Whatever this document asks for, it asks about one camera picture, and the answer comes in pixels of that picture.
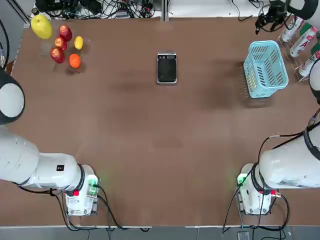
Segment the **bottle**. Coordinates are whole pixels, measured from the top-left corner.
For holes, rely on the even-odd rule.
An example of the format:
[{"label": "bottle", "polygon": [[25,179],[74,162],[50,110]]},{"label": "bottle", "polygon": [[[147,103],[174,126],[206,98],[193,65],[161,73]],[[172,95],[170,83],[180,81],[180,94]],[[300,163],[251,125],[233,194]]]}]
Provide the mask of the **bottle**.
[{"label": "bottle", "polygon": [[305,77],[310,73],[312,66],[314,65],[315,61],[320,58],[320,43],[318,42],[314,47],[311,49],[311,57],[305,61],[304,64],[299,66],[299,73],[301,76]]},{"label": "bottle", "polygon": [[290,48],[290,55],[293,58],[299,56],[299,54],[305,49],[305,47],[310,43],[310,41],[315,37],[317,33],[317,29],[315,27],[310,27],[304,34],[302,34],[299,39],[295,42],[295,44]]},{"label": "bottle", "polygon": [[282,36],[281,36],[282,40],[285,43],[290,42],[292,37],[296,34],[297,30],[303,24],[303,22],[304,20],[302,18],[295,16],[288,26],[289,29],[286,28],[282,33]]}]

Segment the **yellow pear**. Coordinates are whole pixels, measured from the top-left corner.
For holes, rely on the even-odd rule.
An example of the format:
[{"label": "yellow pear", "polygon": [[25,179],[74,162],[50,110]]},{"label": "yellow pear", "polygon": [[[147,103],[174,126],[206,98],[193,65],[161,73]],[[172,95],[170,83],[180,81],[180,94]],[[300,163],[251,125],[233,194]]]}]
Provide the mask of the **yellow pear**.
[{"label": "yellow pear", "polygon": [[32,18],[31,28],[41,39],[49,39],[52,36],[51,23],[43,14],[38,14]]}]

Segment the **table surface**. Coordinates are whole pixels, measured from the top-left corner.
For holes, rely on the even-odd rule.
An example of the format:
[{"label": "table surface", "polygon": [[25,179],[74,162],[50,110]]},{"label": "table surface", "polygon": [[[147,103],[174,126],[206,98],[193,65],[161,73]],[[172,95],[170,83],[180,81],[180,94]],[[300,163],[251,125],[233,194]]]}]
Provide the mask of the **table surface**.
[{"label": "table surface", "polygon": [[[301,131],[317,109],[307,82],[296,82],[267,99],[250,99],[242,64],[255,35],[255,19],[111,19],[68,21],[88,37],[83,74],[52,71],[40,55],[40,39],[26,29],[13,77],[26,95],[11,131],[41,152],[73,155],[90,165],[117,221],[124,226],[221,226],[246,163],[257,161],[270,135]],[[178,57],[178,84],[156,85],[158,52]],[[265,149],[280,143],[271,140]],[[0,225],[63,225],[58,203],[0,182]],[[319,225],[320,191],[285,190],[290,225]],[[281,225],[281,201],[263,225]],[[75,218],[83,226],[107,226],[98,216]],[[246,216],[245,224],[257,224]],[[233,203],[227,225],[240,225]]]}]

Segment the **blue basket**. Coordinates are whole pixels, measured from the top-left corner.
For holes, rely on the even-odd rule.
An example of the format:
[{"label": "blue basket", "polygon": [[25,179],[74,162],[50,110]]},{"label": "blue basket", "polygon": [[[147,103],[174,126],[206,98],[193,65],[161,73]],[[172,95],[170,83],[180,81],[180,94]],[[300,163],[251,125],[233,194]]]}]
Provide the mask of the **blue basket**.
[{"label": "blue basket", "polygon": [[288,85],[288,75],[280,48],[275,41],[254,41],[244,64],[244,73],[252,98],[270,97]]}]

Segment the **lemon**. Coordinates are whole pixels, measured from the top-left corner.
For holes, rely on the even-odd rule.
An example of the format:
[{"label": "lemon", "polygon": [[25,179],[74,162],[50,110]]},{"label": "lemon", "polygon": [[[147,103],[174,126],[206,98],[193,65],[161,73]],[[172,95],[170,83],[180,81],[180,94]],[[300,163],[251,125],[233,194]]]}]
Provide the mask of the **lemon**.
[{"label": "lemon", "polygon": [[74,40],[74,47],[78,50],[82,49],[84,45],[84,39],[81,36],[77,36]]}]

